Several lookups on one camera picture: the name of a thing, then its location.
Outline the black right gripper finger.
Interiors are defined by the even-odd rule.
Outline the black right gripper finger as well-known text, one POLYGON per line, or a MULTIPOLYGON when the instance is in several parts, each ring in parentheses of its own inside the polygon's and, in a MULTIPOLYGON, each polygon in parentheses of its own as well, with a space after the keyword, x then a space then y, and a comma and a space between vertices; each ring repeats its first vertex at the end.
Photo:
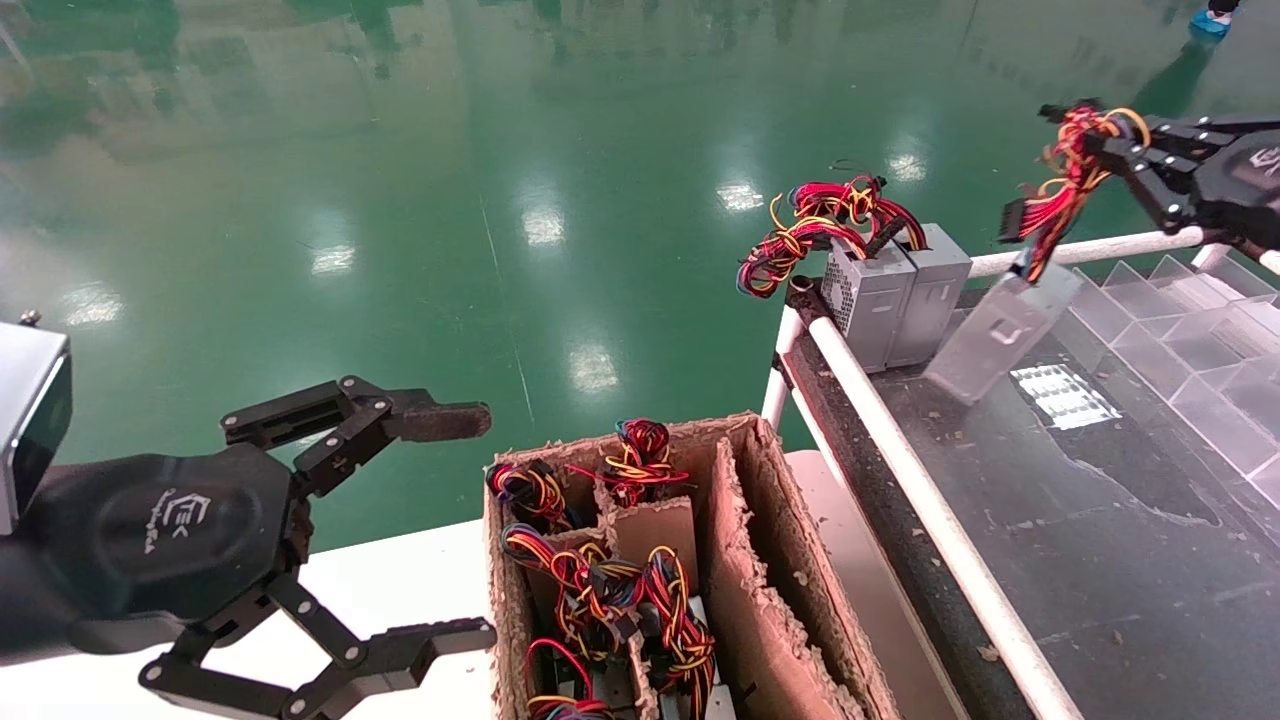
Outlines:
POLYGON ((1112 137, 1105 140, 1105 169, 1125 182, 1164 233, 1193 225, 1213 233, 1213 218, 1199 209, 1196 173, 1215 151, 1213 135, 1112 137))
POLYGON ((1162 151, 1216 151, 1240 138, 1275 133, 1277 115, 1272 117, 1201 117, 1172 119, 1144 115, 1149 127, 1149 146, 1162 151))

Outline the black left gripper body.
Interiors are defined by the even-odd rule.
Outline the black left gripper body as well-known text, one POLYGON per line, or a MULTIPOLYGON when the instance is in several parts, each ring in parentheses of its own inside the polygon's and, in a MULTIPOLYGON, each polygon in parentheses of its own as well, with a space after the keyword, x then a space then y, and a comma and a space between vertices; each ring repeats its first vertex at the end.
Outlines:
POLYGON ((250 445, 52 468, 29 506, 29 647, 172 643, 279 570, 293 501, 250 445))

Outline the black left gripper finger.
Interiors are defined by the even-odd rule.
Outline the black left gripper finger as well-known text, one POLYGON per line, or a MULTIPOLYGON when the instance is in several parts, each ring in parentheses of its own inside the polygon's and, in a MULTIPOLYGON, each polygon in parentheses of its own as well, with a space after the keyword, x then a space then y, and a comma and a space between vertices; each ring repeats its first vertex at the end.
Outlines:
POLYGON ((396 626, 357 638, 291 574, 236 600, 221 618, 187 626, 138 676, 146 691, 182 708, 232 719, 342 719, 376 694, 412 691, 440 657, 489 650, 495 628, 484 618, 396 626), (209 652, 248 619, 280 611, 330 659, 297 689, 204 666, 209 652))
POLYGON ((434 443, 477 438, 492 428, 484 402, 440 404, 429 391, 384 389, 346 375, 234 410, 221 420, 228 445, 278 448, 307 437, 294 457, 301 495, 324 497, 401 439, 434 443))

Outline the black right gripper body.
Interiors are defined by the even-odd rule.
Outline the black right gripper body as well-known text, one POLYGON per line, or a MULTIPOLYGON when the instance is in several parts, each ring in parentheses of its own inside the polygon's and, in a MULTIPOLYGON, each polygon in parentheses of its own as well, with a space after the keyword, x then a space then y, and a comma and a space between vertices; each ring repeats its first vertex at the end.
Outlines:
POLYGON ((1279 129, 1217 149, 1196 173, 1199 209, 1216 231, 1267 251, 1279 242, 1279 129))

